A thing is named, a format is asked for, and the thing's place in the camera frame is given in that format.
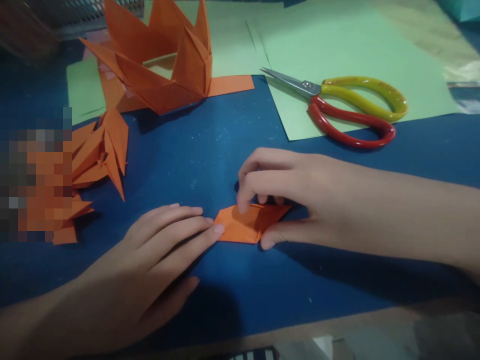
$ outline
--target blue table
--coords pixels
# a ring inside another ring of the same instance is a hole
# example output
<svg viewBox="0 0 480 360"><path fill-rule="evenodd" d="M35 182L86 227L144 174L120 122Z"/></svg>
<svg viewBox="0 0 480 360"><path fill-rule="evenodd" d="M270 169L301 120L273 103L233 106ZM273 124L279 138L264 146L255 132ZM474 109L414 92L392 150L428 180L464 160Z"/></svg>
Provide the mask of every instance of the blue table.
<svg viewBox="0 0 480 360"><path fill-rule="evenodd" d="M78 41L63 43L60 58L44 70L4 60L2 126L34 129L38 119L47 119L50 127L61 127L68 103L65 67L79 61L82 51ZM126 202L111 181L102 182L82 194L93 201L95 212L76 222L79 244L1 244L0 306L78 276L152 208L180 202L202 206L214 218L235 203L238 169L258 147L320 153L480 188L478 115L399 123L397 138L377 151L352 150L327 137L288 142L265 78L253 81L254 90L208 98L167 116L149 109L125 114L130 129ZM373 138L367 130L353 135ZM287 218L305 215L299 207ZM181 314L126 351L201 345L475 292L462 273L447 266L290 243L265 252L256 245L217 243L190 273L200 285Z"/></svg>

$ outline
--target origami piece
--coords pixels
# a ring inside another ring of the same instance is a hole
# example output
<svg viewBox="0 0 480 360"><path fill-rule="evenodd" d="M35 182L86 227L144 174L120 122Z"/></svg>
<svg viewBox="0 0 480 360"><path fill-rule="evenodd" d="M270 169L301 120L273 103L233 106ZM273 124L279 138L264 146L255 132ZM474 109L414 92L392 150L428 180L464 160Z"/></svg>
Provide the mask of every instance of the origami piece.
<svg viewBox="0 0 480 360"><path fill-rule="evenodd" d="M208 96L212 46L204 0L200 1L195 26L173 0L153 2L148 26L115 0L105 0L104 6L113 50L80 40L131 93L159 115ZM143 67L146 61L173 53L171 79Z"/></svg>
<svg viewBox="0 0 480 360"><path fill-rule="evenodd" d="M250 204L244 214L240 214L237 205L224 208L215 219L215 224L225 226L220 241L256 244L265 230L277 223L290 208L290 205Z"/></svg>
<svg viewBox="0 0 480 360"><path fill-rule="evenodd" d="M72 188L89 187L108 176L125 201L120 172L125 176L129 127L115 108L72 133Z"/></svg>
<svg viewBox="0 0 480 360"><path fill-rule="evenodd" d="M63 211L63 225L59 230L53 232L52 243L54 245L74 244L78 242L73 219L93 212L94 209L90 207L91 203L91 201L82 201L80 195L77 192L74 193L71 199L71 208L66 208Z"/></svg>

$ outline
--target orange paper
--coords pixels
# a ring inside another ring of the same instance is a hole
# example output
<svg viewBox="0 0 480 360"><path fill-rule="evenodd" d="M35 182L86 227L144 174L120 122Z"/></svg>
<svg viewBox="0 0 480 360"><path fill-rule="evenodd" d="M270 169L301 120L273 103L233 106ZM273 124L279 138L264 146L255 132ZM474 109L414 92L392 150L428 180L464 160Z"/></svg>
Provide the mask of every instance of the orange paper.
<svg viewBox="0 0 480 360"><path fill-rule="evenodd" d="M74 244L77 242L77 234L73 219L94 211L90 207L91 201L82 201L78 193L72 194L71 208L63 210L63 225L53 232L52 243L54 245Z"/></svg>
<svg viewBox="0 0 480 360"><path fill-rule="evenodd" d="M204 0L200 0L195 26L173 0L153 0L148 25L115 0L105 0L104 6L111 37L108 46L80 40L116 75L108 78L100 72L108 110L149 107L161 115L208 96L254 88L250 75L212 79L212 44ZM174 53L171 79L143 67L145 61ZM127 96L126 89L134 96Z"/></svg>
<svg viewBox="0 0 480 360"><path fill-rule="evenodd" d="M265 230L277 223L290 208L290 205L250 204L244 214L240 214L237 205L224 208L215 219L215 224L225 226L220 241L256 244Z"/></svg>
<svg viewBox="0 0 480 360"><path fill-rule="evenodd" d="M76 137L87 133L84 128ZM126 172L129 127L116 108L108 110L100 119L98 129L92 131L72 158L72 188L87 188L109 176L125 201L122 180Z"/></svg>

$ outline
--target orange paper strip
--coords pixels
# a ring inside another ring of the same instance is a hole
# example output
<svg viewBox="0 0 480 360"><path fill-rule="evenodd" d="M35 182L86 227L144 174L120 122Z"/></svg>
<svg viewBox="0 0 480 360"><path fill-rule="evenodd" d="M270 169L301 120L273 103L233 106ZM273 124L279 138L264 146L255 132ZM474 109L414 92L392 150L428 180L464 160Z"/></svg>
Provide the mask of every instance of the orange paper strip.
<svg viewBox="0 0 480 360"><path fill-rule="evenodd" d="M212 77L208 97L255 89L251 75Z"/></svg>
<svg viewBox="0 0 480 360"><path fill-rule="evenodd" d="M250 204L244 214L240 214L237 205L222 209L215 219L215 224L225 226L220 241L256 244L265 230L277 223L290 208L290 205Z"/></svg>

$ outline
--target origami crown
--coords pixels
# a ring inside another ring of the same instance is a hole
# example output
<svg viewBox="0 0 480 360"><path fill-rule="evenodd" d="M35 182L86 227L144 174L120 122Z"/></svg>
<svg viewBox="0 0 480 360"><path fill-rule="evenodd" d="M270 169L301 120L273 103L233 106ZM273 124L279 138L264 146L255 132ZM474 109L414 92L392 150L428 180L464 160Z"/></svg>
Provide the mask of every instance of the origami crown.
<svg viewBox="0 0 480 360"><path fill-rule="evenodd" d="M174 0L153 0L148 26L115 0L104 0L104 6L111 46L80 40L132 93L159 115L207 97L212 46L204 0L200 0L195 26ZM171 79L143 66L173 53Z"/></svg>

